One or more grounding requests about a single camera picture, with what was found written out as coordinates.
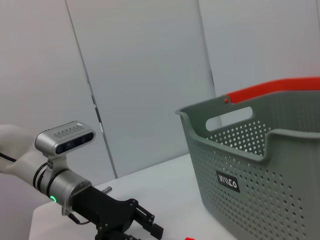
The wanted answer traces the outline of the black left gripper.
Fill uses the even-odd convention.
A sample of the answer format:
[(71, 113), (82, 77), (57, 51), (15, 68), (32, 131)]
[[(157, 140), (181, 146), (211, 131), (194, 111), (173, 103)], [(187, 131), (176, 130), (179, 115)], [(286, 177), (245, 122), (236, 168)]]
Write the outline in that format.
[(126, 234), (134, 220), (154, 238), (163, 237), (155, 216), (135, 199), (116, 200), (93, 186), (72, 197), (72, 210), (95, 225), (96, 240), (141, 240)]

